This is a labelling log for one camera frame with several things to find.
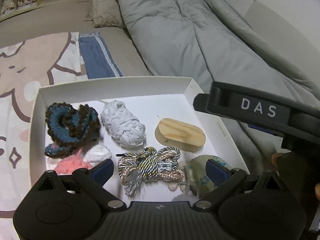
oval wooden block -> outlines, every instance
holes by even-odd
[[[205,134],[199,127],[171,118],[159,122],[155,137],[162,145],[188,152],[196,152],[205,143]]]

blue striped fabric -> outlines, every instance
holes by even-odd
[[[80,34],[79,47],[89,79],[123,76],[100,33]]]

rope knot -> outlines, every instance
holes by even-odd
[[[140,191],[142,182],[181,181],[182,170],[177,169],[180,150],[176,147],[165,147],[157,151],[146,147],[142,152],[123,153],[118,163],[118,171],[126,195],[135,195]]]

gray blanket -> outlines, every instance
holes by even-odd
[[[224,0],[118,2],[127,29],[154,75],[192,77],[204,92],[216,80],[320,106],[320,89]],[[265,148],[266,138],[252,141],[257,134],[250,128],[239,128],[235,121],[225,123],[245,161],[247,155],[262,163],[278,150]],[[240,133],[252,136],[245,141]]]

black device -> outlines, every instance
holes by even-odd
[[[250,108],[243,98],[256,106]],[[273,116],[263,114],[265,106]],[[302,141],[313,150],[299,154],[306,167],[310,160],[317,160],[318,132],[310,127],[316,128],[313,123],[320,122],[320,113],[313,108],[217,82],[209,95],[195,98],[194,108],[267,129],[283,136],[283,146],[296,152],[302,149],[297,141]],[[311,126],[301,122],[301,116],[312,120]],[[113,168],[112,161],[105,160],[90,171],[78,169],[72,175],[46,171],[14,214],[20,239],[298,240],[308,222],[301,199],[272,171],[253,177],[209,160],[206,174],[218,187],[192,207],[188,202],[132,202],[127,208],[102,188]]]

